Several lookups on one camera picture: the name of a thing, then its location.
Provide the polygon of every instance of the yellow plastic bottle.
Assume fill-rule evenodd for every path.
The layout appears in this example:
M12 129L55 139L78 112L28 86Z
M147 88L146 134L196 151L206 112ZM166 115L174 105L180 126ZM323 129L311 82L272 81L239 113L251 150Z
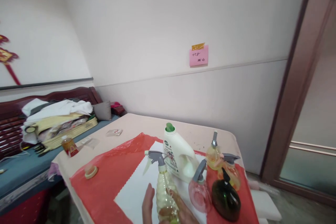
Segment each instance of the yellow plastic bottle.
M143 174L146 173L149 166L158 162L159 175L157 178L156 187L156 210L159 221L169 221L170 224L178 224L179 220L179 207L172 198L171 191L178 194L177 187L167 171L167 165L163 158L163 153L159 151L146 150L145 155L148 156L148 162Z
M213 135L211 145L207 149L205 157L207 165L213 170L218 170L222 167L223 161L220 157L221 151L219 146L217 146L217 131L215 131Z
M234 163L235 160L240 159L240 157L230 153L223 153L220 158L224 159L223 168L230 176L230 184L236 191L238 191L240 189L240 174ZM218 170L218 178L221 180L223 179L222 169Z

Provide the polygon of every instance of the pink spray bottle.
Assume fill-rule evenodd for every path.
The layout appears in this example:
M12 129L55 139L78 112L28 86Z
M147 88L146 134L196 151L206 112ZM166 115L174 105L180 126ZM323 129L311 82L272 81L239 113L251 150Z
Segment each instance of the pink spray bottle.
M189 197L193 206L200 212L207 213L211 210L211 196L203 177L207 161L203 159L199 164L194 177L189 183Z

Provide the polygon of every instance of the dark green bottle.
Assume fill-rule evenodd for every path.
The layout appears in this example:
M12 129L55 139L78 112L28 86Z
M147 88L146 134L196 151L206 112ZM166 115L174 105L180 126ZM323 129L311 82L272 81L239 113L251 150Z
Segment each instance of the dark green bottle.
M212 185L212 203L217 212L228 221L236 222L240 213L240 199L236 190L229 183L230 176L223 170L222 180Z

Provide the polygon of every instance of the white paper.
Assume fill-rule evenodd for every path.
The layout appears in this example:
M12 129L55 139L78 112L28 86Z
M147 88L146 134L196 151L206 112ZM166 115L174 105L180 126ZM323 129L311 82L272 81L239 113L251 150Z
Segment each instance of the white paper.
M151 148L151 151L162 151L162 143L155 142ZM196 158L199 162L201 162L205 157L196 154ZM143 176L143 172L145 166L147 164L148 157L146 156L138 165L130 179L126 182L124 187L120 190L119 194L116 196L114 201L118 204L118 206L123 210L126 216L134 223L141 224L142 223L142 202L146 193L146 189L148 187L148 183L152 184L152 187L155 189L157 186L157 177L158 177L158 164L155 162L152 164L146 174ZM188 208L193 212L194 216L197 218L200 224L206 224L207 215L205 213L201 213L194 208L192 205L189 193L188 193L188 184L179 178L171 175L179 195L188 206ZM207 177L207 171L203 172L204 178ZM158 213L156 211L156 197L153 198L153 208L152 208L152 221L153 224L158 224Z

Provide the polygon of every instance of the cable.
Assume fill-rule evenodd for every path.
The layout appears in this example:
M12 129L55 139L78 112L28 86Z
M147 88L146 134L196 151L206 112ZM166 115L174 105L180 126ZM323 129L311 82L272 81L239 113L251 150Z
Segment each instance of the cable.
M22 142L23 142L23 141L20 142L20 150L21 150L23 153L19 153L19 154L16 154L16 155L14 155L14 156L11 156L11 157L4 157L3 159L0 160L0 163L1 163L2 161L4 161L4 160L8 159L8 158L16 158L16 157L19 158L19 157L21 157L21 156L23 156L23 155L27 155L27 154L30 156L30 154L29 154L28 151L22 149L22 147L21 147Z

